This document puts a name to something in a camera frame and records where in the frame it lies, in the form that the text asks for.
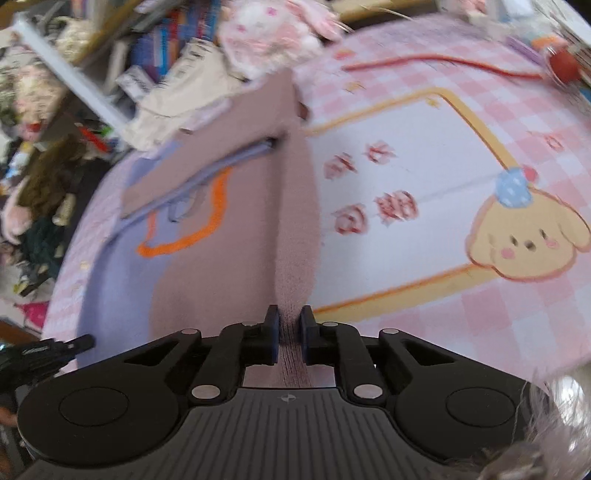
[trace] blue dotted hat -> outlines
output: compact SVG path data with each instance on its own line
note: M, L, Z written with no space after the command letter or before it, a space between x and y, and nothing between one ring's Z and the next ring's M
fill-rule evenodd
M502 206L507 208L525 208L532 202L528 188L530 182L538 177L531 167L509 168L501 173L496 180L495 194Z

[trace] beige cloth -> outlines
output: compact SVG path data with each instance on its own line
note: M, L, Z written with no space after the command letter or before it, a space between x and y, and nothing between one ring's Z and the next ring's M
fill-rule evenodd
M124 140L146 151L174 135L195 110L240 90L228 75L222 52L212 43L193 39L164 80L138 104Z

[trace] red ball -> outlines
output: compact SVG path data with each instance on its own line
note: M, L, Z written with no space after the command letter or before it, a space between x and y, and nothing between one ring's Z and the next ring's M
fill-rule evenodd
M549 62L552 72L561 82L570 83L581 79L579 62L568 50L564 49L552 54Z

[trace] pink plush toy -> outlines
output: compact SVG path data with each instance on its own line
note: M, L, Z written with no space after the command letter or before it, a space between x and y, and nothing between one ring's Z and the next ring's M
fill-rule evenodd
M318 36L336 41L342 28L315 0L237 0L219 29L236 73L256 79L322 52Z

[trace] purple fabric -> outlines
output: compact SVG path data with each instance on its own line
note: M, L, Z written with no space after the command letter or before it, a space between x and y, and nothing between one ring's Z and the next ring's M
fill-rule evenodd
M128 184L137 182L179 145L172 142L161 150L158 158L140 158L134 165ZM177 190L120 220L97 257L86 290L77 334L93 335L96 347L78 357L80 367L153 340L148 320L152 293L173 255L144 258L136 253L137 246L147 235L146 215L157 211L159 228L153 239L155 244L174 242L178 239L179 226L174 217L182 215L190 207L187 199L191 192L207 184L224 168L260 157L271 148L270 142L264 141L218 160Z
M544 57L536 52L529 45L523 43L519 38L507 37L507 46L513 48L515 51L521 53L526 59L531 60L537 65L544 66Z

